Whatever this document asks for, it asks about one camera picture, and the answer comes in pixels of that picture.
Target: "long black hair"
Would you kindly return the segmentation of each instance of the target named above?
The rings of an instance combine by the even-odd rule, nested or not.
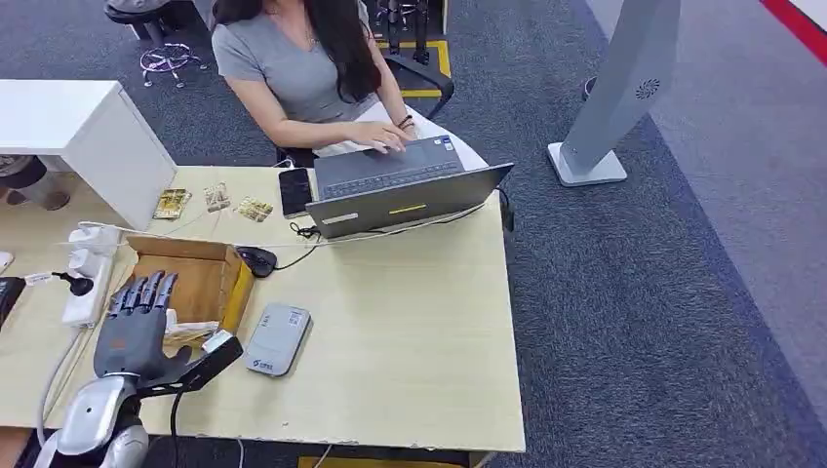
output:
[[[335,64],[336,89],[345,101],[363,100],[382,82],[365,39],[368,26],[359,19],[359,1],[304,0],[313,33]],[[213,16],[219,24],[231,24],[251,20],[263,8],[263,0],[216,0]]]

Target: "computer mouse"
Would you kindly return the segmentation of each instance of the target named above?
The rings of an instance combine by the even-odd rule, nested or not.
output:
[[[270,276],[279,264],[275,253],[258,247],[237,247],[236,252],[247,263],[256,278]]]

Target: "white cabinet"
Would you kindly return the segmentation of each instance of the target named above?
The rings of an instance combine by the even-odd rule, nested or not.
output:
[[[0,80],[0,154],[73,171],[145,229],[177,166],[117,81]]]

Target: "woman's hand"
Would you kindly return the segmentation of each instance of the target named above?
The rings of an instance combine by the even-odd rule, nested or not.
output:
[[[405,151],[404,141],[411,141],[408,134],[393,124],[383,122],[350,122],[345,136],[355,143],[370,146],[383,154],[387,154],[386,146],[397,151]]]
[[[402,131],[405,132],[405,135],[411,140],[419,139],[419,132],[416,130],[416,124],[414,122],[410,122]]]

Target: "laptop keyboard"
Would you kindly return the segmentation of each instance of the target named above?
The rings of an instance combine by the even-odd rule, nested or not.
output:
[[[382,188],[394,187],[405,183],[421,182],[431,178],[450,176],[455,174],[457,169],[461,169],[459,163],[449,162],[426,166],[424,168],[409,169],[398,173],[349,180],[325,187],[325,198],[346,197],[348,195],[381,190]]]

